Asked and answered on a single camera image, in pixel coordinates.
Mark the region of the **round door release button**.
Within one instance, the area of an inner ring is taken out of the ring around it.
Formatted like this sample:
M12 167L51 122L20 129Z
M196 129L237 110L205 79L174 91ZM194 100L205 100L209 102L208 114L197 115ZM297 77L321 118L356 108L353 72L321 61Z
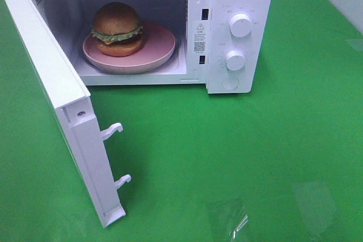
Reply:
M239 86L239 79L237 77L227 77L222 81L222 86L226 90L234 90Z

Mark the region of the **white dial knob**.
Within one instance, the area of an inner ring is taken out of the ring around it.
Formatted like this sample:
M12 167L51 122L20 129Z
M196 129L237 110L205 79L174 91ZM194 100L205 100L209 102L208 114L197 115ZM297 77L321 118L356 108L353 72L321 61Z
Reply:
M238 71L244 68L246 58L240 50L231 50L226 53L225 64L228 70Z
M229 27L230 32L234 37L245 37L252 30L252 20L248 14L240 12L231 17Z

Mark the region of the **glass microwave turntable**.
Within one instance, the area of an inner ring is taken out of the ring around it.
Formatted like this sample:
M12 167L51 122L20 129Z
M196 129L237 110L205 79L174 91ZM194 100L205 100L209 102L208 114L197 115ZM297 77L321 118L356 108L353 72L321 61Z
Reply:
M99 51L96 39L88 36L82 45L86 62L106 74L165 74L179 66L179 39L173 43L148 37L141 49L126 57L112 57Z

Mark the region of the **burger with lettuce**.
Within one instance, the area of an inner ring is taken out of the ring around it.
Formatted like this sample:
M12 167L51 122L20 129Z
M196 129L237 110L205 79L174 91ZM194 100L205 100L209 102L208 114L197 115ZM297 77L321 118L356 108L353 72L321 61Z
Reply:
M91 33L101 53L126 57L141 48L143 25L134 8L112 2L96 12Z

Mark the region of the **pink plate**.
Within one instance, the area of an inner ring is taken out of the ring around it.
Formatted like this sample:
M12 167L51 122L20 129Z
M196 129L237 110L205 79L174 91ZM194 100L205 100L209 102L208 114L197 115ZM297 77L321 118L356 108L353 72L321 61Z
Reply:
M99 70L111 74L140 74L156 69L172 56L176 38L166 27L143 21L141 48L126 57L112 57L101 53L96 38L89 35L83 42L83 52L88 61Z

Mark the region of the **white microwave oven body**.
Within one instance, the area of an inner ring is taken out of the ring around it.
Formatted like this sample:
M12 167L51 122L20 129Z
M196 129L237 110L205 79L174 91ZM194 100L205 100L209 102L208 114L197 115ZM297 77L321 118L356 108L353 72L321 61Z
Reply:
M204 84L210 94L250 91L271 0L33 0L85 86ZM92 18L104 4L123 2L144 21L171 30L180 41L176 70L165 74L106 74L86 62L82 45ZM252 20L251 32L241 38L230 32L231 17L240 12ZM246 64L230 71L225 56L240 50ZM226 90L222 81L237 77L239 86Z

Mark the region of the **white microwave door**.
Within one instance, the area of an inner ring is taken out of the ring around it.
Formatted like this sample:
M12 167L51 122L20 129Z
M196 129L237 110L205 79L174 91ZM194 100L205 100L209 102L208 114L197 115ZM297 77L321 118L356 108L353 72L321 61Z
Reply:
M115 180L104 141L121 132L119 122L101 130L90 93L33 0L5 0L62 129L103 227L125 215L117 193L130 175Z

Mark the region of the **clear plastic film scrap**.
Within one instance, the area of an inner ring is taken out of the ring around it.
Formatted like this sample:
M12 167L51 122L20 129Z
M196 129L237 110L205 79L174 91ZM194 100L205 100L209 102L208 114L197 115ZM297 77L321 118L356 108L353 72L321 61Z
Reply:
M206 205L213 241L253 241L249 218L241 198Z

